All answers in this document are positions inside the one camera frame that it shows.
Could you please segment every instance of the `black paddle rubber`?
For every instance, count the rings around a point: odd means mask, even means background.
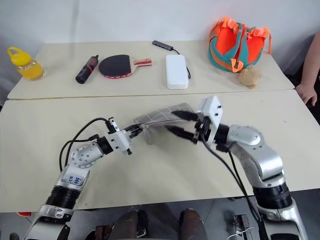
[[[103,59],[99,72],[108,77],[124,76],[131,73],[129,55],[114,55]]]

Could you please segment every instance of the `ping pong paddle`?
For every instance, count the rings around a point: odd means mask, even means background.
[[[121,79],[130,76],[137,67],[151,65],[150,58],[135,60],[129,55],[114,55],[101,61],[99,72],[107,79]]]

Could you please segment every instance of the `white wall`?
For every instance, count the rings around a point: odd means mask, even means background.
[[[223,16],[268,27],[274,59],[290,70],[320,31],[320,0],[0,0],[1,55],[11,44],[34,55],[42,42],[202,40]]]

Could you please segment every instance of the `black thermos bottle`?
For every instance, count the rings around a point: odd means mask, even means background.
[[[81,71],[75,77],[75,80],[79,84],[84,84],[87,81],[88,77],[90,76],[90,74],[92,73],[92,71],[95,69],[95,67],[99,62],[98,57],[99,55],[90,57],[90,59],[86,62],[86,64],[81,69]]]

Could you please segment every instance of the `yellow cap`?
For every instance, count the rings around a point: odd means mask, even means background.
[[[7,49],[7,53],[9,54],[9,56],[11,58],[11,62],[16,66],[26,65],[32,59],[28,53],[22,51],[21,49],[15,47],[15,46],[9,47]]]

